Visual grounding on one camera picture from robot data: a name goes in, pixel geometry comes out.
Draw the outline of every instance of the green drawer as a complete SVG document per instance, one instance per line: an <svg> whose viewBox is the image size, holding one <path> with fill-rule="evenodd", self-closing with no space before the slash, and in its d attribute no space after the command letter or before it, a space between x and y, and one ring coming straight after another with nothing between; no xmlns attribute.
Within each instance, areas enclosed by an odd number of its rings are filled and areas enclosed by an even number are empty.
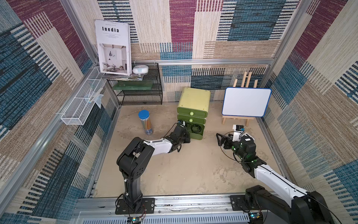
<svg viewBox="0 0 358 224"><path fill-rule="evenodd" d="M195 124L205 124L205 122L206 122L205 118L197 118L197 117L187 116L187 115L183 115L183 114L178 114L177 119L183 120L185 122L193 122Z"/></svg>
<svg viewBox="0 0 358 224"><path fill-rule="evenodd" d="M176 111L178 114L188 115L188 116L194 116L197 118L206 118L208 116L208 112L205 110L195 110L185 107L177 107Z"/></svg>
<svg viewBox="0 0 358 224"><path fill-rule="evenodd" d="M203 133L204 133L205 126L202 125L202 124L198 124L198 125L200 125L200 127L202 128L201 132L199 132L199 133L193 133L192 129L190 128L190 126L187 128L191 139L197 139L197 140L202 140L203 139Z"/></svg>

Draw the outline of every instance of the green drawer unit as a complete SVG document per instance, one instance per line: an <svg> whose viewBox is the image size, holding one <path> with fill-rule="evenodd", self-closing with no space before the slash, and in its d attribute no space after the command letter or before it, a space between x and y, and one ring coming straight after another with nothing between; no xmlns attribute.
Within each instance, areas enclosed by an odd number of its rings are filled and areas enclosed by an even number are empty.
<svg viewBox="0 0 358 224"><path fill-rule="evenodd" d="M183 114L178 114L177 119L183 120L185 122L195 123L195 124L205 124L206 123L205 118L197 118L197 117L187 116L187 115L183 115Z"/></svg>
<svg viewBox="0 0 358 224"><path fill-rule="evenodd" d="M209 102L209 90L185 87L176 110L178 114L206 118L208 116Z"/></svg>
<svg viewBox="0 0 358 224"><path fill-rule="evenodd" d="M196 117L191 117L191 116L178 114L177 119L185 121L185 124L186 124L187 130L189 132L190 138L197 139L197 140L202 140L203 139L203 133L204 133L204 128L205 128L204 124L206 122L205 118L196 118ZM193 124L197 124L202 128L199 133L193 133L192 132L191 125L193 125Z"/></svg>
<svg viewBox="0 0 358 224"><path fill-rule="evenodd" d="M178 120L185 121L190 138L202 140L208 116L210 102L210 91L185 87L182 92L178 107ZM191 125L197 124L201 127L199 133L193 133Z"/></svg>

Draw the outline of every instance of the patterned wall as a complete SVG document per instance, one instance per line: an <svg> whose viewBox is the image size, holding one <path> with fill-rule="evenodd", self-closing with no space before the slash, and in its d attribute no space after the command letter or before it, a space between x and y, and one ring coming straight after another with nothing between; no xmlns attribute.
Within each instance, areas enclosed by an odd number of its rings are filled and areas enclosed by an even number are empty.
<svg viewBox="0 0 358 224"><path fill-rule="evenodd" d="M59 0L0 11L1 187L92 63Z"/></svg>
<svg viewBox="0 0 358 224"><path fill-rule="evenodd" d="M0 0L0 12L2 187L92 62L59 0ZM0 223L68 219L71 200L88 184L112 110L94 109L91 119L100 121L87 127L62 126Z"/></svg>
<svg viewBox="0 0 358 224"><path fill-rule="evenodd" d="M25 180L1 224L69 223L78 198L85 197L116 111L104 89L83 126L63 124Z"/></svg>
<svg viewBox="0 0 358 224"><path fill-rule="evenodd" d="M71 2L95 48L94 19L128 23L135 61L273 57L299 0ZM210 90L212 100L222 100L223 90L244 71L255 70L260 82L262 67L266 65L162 66L163 101L178 101L186 86Z"/></svg>
<svg viewBox="0 0 358 224"><path fill-rule="evenodd" d="M314 0L267 87L264 122L289 175L358 223L358 1Z"/></svg>

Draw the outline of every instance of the white wire rack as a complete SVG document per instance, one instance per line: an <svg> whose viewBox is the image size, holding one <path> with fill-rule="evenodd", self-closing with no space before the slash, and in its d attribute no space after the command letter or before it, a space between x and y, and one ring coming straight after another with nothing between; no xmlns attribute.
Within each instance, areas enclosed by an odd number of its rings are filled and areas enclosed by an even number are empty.
<svg viewBox="0 0 358 224"><path fill-rule="evenodd" d="M106 79L102 79L102 75L99 67L92 70L75 98L73 98L61 116L61 120L66 125L84 125L93 106L96 104L93 101L90 102L90 98L106 83Z"/></svg>

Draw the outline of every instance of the wooden easel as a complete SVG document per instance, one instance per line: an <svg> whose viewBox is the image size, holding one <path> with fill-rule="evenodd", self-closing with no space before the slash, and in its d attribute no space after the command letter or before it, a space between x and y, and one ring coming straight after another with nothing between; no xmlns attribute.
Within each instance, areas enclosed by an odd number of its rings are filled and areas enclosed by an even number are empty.
<svg viewBox="0 0 358 224"><path fill-rule="evenodd" d="M244 73L244 77L242 78L242 83L241 83L241 87L244 87L245 85L245 80L246 80L246 77L247 77L247 82L246 82L246 86L245 88L248 87L249 83L250 83L250 79L251 79L251 75L252 75L252 72L249 72L248 73L248 76L247 76L247 72ZM255 80L254 84L253 84L253 87L256 88L257 87L257 82L258 82L258 79ZM235 79L234 81L234 85L232 87L236 87L236 84L237 84L237 78ZM254 117L244 117L244 116L227 116L227 115L223 115L223 123L222 124L225 124L225 120L226 118L233 118L233 119L246 119L246 126L248 126L248 122L249 120L253 120Z"/></svg>

